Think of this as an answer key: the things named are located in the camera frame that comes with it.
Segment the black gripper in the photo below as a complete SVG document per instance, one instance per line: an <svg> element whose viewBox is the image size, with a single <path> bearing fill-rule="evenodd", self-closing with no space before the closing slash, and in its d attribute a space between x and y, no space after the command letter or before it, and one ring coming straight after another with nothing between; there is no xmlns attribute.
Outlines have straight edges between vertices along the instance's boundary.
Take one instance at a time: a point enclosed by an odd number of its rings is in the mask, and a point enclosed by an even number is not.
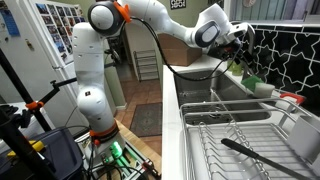
<svg viewBox="0 0 320 180"><path fill-rule="evenodd" d="M229 44L218 45L215 43L209 48L208 56L217 58L220 60L227 60L235 55L235 53L241 48L242 43L239 39L235 39Z"/></svg>

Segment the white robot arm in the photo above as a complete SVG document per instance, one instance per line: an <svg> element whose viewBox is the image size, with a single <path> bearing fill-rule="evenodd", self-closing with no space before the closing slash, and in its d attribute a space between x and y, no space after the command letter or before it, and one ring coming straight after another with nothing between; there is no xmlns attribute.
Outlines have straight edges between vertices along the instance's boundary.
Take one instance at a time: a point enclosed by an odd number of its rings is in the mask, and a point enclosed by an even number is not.
<svg viewBox="0 0 320 180"><path fill-rule="evenodd" d="M193 27L171 19L158 0L105 0L92 4L88 20L73 27L72 46L78 83L77 105L88 120L90 136L98 147L110 144L118 135L104 91L103 40L118 35L121 26L135 18L193 48L229 45L249 29L247 23L231 24L218 4L200 12Z"/></svg>

